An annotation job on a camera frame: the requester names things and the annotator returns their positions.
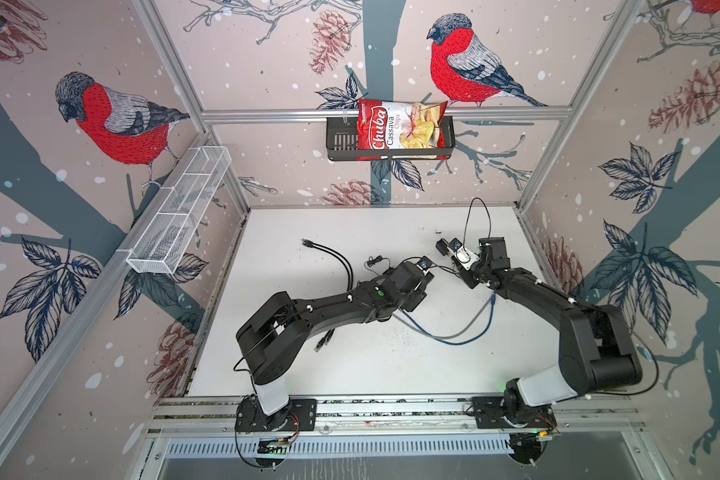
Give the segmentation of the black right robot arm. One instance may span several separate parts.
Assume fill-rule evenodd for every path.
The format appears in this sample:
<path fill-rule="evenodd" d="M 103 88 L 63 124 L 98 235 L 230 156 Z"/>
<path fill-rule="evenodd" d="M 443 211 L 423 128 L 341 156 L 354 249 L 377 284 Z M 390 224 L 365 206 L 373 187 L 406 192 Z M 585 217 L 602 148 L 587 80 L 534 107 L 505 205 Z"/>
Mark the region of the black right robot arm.
<path fill-rule="evenodd" d="M 632 332 L 618 308 L 579 302 L 529 270 L 513 267 L 502 237 L 480 239 L 476 253 L 456 238 L 439 239 L 436 249 L 451 259 L 469 288 L 485 284 L 559 332 L 555 364 L 507 382 L 501 407 L 508 424 L 524 427 L 552 403 L 586 394 L 606 391 L 621 396 L 621 387 L 643 380 Z"/>

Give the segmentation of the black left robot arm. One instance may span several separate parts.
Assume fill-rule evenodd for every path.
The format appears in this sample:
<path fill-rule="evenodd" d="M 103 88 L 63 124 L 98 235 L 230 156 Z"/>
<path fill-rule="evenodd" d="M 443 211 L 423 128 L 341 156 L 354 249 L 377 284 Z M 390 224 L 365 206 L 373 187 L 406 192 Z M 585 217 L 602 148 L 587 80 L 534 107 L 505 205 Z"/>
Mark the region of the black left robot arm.
<path fill-rule="evenodd" d="M 351 290 L 317 299 L 273 294 L 236 332 L 241 361 L 254 387 L 250 425 L 262 431 L 293 419 L 284 375 L 305 342 L 349 325 L 386 322 L 398 310 L 410 313 L 426 298 L 433 263 L 403 261 Z"/>

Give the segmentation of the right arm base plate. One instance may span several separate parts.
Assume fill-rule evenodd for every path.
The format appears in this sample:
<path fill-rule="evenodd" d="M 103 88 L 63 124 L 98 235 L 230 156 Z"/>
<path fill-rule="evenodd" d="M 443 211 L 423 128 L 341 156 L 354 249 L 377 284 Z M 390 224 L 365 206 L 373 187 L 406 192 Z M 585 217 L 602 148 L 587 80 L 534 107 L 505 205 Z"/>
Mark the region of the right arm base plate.
<path fill-rule="evenodd" d="M 550 405 L 530 407 L 522 401 L 507 402 L 499 396 L 473 397 L 465 413 L 475 419 L 478 429 L 553 430 L 557 428 L 557 421 Z"/>

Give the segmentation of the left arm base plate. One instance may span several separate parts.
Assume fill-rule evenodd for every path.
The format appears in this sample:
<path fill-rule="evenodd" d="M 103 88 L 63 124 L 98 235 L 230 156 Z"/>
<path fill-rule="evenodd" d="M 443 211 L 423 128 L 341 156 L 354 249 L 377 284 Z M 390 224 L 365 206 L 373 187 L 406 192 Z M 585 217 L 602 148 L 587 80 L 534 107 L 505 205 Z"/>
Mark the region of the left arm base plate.
<path fill-rule="evenodd" d="M 256 397 L 247 396 L 237 407 L 235 431 L 238 433 L 313 431 L 316 410 L 315 399 L 296 398 L 290 399 L 284 408 L 267 415 Z"/>

